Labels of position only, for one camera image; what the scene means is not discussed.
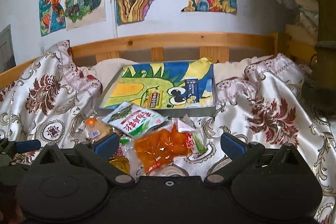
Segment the gold yellow snack packet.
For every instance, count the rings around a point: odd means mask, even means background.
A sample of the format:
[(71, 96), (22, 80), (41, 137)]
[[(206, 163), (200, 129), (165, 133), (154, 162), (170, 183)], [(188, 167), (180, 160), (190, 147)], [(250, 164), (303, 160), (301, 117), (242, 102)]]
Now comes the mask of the gold yellow snack packet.
[(128, 159), (123, 155), (113, 155), (110, 157), (108, 162), (116, 167), (117, 169), (125, 172), (126, 174), (130, 174), (130, 163)]

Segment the orange tangerine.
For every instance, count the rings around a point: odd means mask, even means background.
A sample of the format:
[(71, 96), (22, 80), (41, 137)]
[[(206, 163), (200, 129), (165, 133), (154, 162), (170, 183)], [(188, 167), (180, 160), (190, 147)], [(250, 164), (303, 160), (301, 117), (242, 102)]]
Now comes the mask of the orange tangerine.
[(97, 119), (95, 118), (88, 118), (85, 122), (86, 126), (88, 127), (94, 127), (97, 122)]

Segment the white green red snack packet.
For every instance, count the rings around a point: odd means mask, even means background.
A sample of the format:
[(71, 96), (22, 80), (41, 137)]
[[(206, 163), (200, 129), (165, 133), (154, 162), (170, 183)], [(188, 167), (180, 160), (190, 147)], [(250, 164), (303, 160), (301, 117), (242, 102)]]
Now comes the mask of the white green red snack packet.
[(186, 145), (192, 153), (205, 153), (207, 151), (201, 131), (194, 126), (187, 114), (183, 118), (177, 119), (177, 129), (179, 133), (186, 135)]

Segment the white green vegetable snack pouch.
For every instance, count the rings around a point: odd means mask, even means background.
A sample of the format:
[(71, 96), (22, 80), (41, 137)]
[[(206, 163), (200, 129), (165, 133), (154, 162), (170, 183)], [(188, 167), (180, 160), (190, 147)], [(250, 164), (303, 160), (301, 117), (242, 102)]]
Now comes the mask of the white green vegetable snack pouch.
[(139, 138), (153, 128), (157, 128), (167, 117), (156, 111), (143, 108), (130, 102), (123, 102), (102, 121), (119, 129), (127, 136)]

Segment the clear bag of fried snacks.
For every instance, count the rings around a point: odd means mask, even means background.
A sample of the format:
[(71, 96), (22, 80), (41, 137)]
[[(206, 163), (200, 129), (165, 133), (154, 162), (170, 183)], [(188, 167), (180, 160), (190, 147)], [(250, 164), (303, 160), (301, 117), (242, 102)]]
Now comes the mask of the clear bag of fried snacks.
[(97, 119), (94, 127), (86, 126), (86, 129), (89, 132), (89, 139), (91, 143), (97, 142), (109, 134), (114, 133), (114, 129), (100, 119)]

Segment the cream pillow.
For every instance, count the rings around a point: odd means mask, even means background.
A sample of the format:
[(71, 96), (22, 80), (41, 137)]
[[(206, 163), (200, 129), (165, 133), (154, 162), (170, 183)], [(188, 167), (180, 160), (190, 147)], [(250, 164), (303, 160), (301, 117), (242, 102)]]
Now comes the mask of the cream pillow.
[(106, 59), (92, 67), (79, 67), (84, 76), (92, 75), (100, 81), (102, 89), (105, 89), (116, 73), (127, 65), (134, 65), (136, 62), (127, 59)]

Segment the white blue calcium snack pouch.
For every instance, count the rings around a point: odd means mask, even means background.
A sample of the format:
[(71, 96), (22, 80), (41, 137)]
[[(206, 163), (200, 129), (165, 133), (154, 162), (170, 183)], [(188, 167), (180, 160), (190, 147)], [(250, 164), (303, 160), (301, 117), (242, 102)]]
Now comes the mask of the white blue calcium snack pouch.
[(199, 107), (198, 79), (186, 78), (186, 108)]

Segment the yellow green snack packet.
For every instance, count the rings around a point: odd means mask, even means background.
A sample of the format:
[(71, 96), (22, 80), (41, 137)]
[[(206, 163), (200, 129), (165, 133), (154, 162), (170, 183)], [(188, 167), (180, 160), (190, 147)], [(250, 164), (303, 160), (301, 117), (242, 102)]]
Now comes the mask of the yellow green snack packet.
[(145, 93), (145, 99), (142, 104), (147, 109), (160, 109), (162, 106), (163, 91), (150, 89)]

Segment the floral satin blanket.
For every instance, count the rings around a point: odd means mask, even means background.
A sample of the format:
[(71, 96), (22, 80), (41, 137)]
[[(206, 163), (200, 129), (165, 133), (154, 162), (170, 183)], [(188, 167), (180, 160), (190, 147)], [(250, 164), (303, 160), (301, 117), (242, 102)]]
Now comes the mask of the floral satin blanket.
[[(69, 47), (67, 41), (54, 44), (1, 89), (1, 137), (38, 139), (62, 148), (88, 139), (84, 122), (96, 116), (102, 84), (83, 75), (66, 53)], [(207, 151), (176, 157), (156, 174), (205, 177), (224, 167), (230, 159), (220, 150), (223, 133), (266, 148), (292, 143), (322, 187), (315, 219), (335, 223), (335, 118), (326, 118), (304, 101), (303, 81), (309, 73), (308, 67), (280, 54), (215, 64), (215, 116), (193, 118)]]

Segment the orange jelly snack bag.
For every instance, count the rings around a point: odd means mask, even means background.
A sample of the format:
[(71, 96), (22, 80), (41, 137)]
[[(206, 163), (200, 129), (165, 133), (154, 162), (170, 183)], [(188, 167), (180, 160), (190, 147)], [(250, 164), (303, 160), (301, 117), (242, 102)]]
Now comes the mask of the orange jelly snack bag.
[(176, 123), (171, 129), (161, 128), (136, 139), (134, 150), (147, 175), (172, 163), (177, 156), (192, 153), (192, 149), (187, 146), (187, 135), (178, 132)]

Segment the grey wall panel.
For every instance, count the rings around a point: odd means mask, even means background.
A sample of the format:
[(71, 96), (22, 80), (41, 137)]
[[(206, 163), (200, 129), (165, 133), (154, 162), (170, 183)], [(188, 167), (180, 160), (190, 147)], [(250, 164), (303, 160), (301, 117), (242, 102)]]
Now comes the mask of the grey wall panel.
[(0, 73), (16, 66), (13, 44), (11, 39), (11, 27), (8, 25), (1, 31), (0, 36)]

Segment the grey tray with dinosaur drawing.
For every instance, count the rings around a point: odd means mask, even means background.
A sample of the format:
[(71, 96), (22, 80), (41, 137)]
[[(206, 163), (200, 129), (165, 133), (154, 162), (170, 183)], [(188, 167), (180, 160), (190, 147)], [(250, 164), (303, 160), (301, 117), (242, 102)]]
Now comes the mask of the grey tray with dinosaur drawing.
[[(198, 79), (199, 107), (186, 108), (185, 79)], [(217, 92), (214, 65), (207, 58), (123, 66), (109, 82), (95, 107), (107, 115), (123, 102), (142, 106), (146, 91), (163, 91), (162, 106), (152, 109), (164, 116), (211, 117), (215, 115)]]

